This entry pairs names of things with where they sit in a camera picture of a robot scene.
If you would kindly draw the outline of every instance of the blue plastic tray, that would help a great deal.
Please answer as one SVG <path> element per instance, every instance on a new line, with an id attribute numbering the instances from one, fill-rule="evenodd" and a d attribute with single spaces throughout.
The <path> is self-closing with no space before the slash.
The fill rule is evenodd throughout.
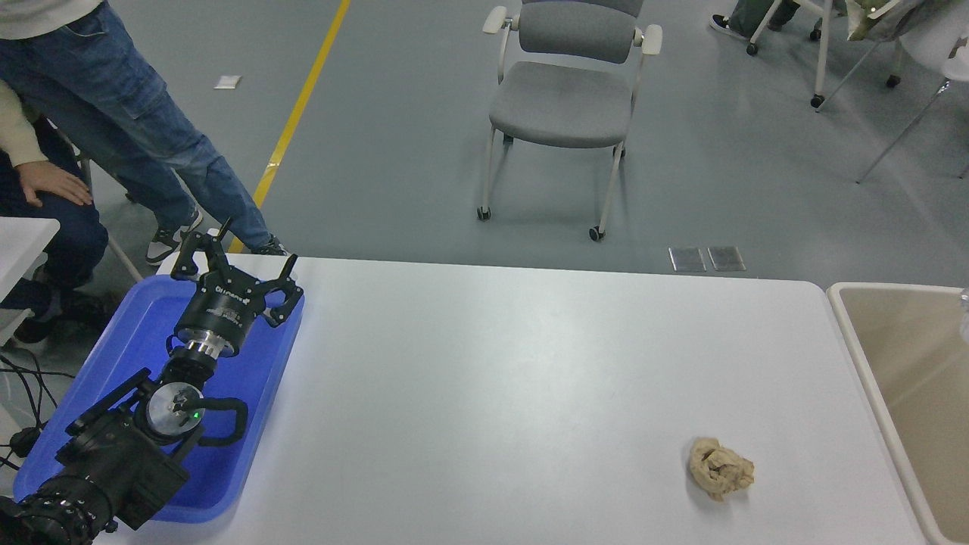
<path id="1" fill-rule="evenodd" d="M 165 341 L 194 294 L 193 282 L 167 276 L 146 278 L 128 292 L 17 473 L 17 501 L 63 468 L 54 455 L 70 439 L 64 430 L 84 410 L 141 368 L 151 369 L 151 377 L 158 377 L 168 360 Z M 154 520 L 206 522 L 238 497 L 289 359 L 302 308 L 300 301 L 286 323 L 276 329 L 257 318 L 239 355 L 219 360 L 203 393 L 208 398 L 239 398 L 249 405 L 245 437 L 228 447 L 195 447 L 182 463 L 191 477 Z M 228 435 L 233 424 L 231 412 L 209 411 L 203 417 L 205 435 Z"/>

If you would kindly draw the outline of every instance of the jeans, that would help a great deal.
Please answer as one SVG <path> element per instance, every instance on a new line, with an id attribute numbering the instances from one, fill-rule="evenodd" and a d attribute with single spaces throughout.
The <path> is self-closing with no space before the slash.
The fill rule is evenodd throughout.
<path id="1" fill-rule="evenodd" d="M 51 163 L 82 177 L 74 152 L 45 119 L 34 123 L 34 131 L 41 151 Z M 49 312 L 59 311 L 51 308 L 51 303 L 56 301 L 60 290 L 72 290 L 91 279 L 94 267 L 105 255 L 108 230 L 101 225 L 93 205 L 79 206 L 51 193 L 38 193 L 42 207 L 28 205 L 19 180 L 10 158 L 0 151 L 0 215 L 53 218 L 60 223 L 60 229 L 44 249 L 47 253 L 44 282 L 19 280 L 0 302 L 0 308 L 30 308 L 35 316 L 43 319 Z"/>
<path id="2" fill-rule="evenodd" d="M 740 33 L 744 38 L 750 38 L 757 31 L 761 21 L 764 20 L 771 4 L 773 4 L 773 0 L 739 0 L 734 7 L 734 12 L 729 17 L 731 29 Z M 784 0 L 777 7 L 777 11 L 770 18 L 770 22 L 778 25 L 786 24 L 794 17 L 794 13 L 799 7 L 799 4 L 791 0 Z"/>
<path id="3" fill-rule="evenodd" d="M 263 215 L 208 137 L 185 117 L 107 2 L 53 32 L 0 40 L 0 78 L 150 208 L 161 228 L 195 203 L 250 248 L 270 240 Z"/>

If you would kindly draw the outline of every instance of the white desk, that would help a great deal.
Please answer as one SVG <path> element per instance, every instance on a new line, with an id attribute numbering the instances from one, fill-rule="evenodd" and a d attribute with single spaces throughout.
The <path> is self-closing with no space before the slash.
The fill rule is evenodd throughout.
<path id="1" fill-rule="evenodd" d="M 283 262 L 233 261 L 263 278 Z M 297 274 L 302 325 L 239 502 L 96 544 L 925 542 L 816 286 L 327 259 Z M 696 487 L 702 435 L 754 461 L 749 491 Z"/>
<path id="2" fill-rule="evenodd" d="M 58 229 L 56 219 L 0 216 L 0 299 L 44 252 Z M 20 311 L 0 310 L 0 344 L 7 341 L 22 318 Z"/>

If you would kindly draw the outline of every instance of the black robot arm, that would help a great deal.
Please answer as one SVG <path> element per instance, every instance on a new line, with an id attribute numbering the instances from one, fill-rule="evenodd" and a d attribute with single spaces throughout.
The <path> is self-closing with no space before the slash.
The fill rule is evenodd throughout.
<path id="1" fill-rule="evenodd" d="M 174 328 L 183 345 L 169 349 L 159 376 L 142 369 L 84 411 L 68 428 L 71 439 L 57 452 L 64 468 L 20 503 L 0 497 L 0 544 L 88 545 L 102 531 L 115 531 L 115 518 L 138 529 L 188 481 L 181 466 L 196 446 L 226 446 L 245 434 L 248 407 L 233 398 L 203 395 L 220 357 L 238 354 L 258 316 L 276 327 L 293 312 L 302 289 L 290 278 L 297 256 L 278 278 L 260 281 L 229 264 L 221 240 L 187 236 L 172 270 L 193 280 L 196 292 Z M 198 276 L 193 261 L 203 250 L 208 272 Z M 281 292 L 281 305 L 266 296 Z M 205 437 L 207 410 L 235 413 L 232 433 Z M 169 452 L 162 446 L 174 445 Z"/>

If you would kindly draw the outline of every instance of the hand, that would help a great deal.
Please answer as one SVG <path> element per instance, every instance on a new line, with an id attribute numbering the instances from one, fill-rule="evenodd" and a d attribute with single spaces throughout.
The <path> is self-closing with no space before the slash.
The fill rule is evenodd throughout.
<path id="1" fill-rule="evenodd" d="M 38 191 L 53 193 L 78 206 L 94 203 L 90 190 L 80 178 L 61 170 L 50 161 L 23 163 L 16 166 L 16 171 L 20 174 L 23 197 L 32 207 L 40 208 L 44 205 L 37 197 Z"/>

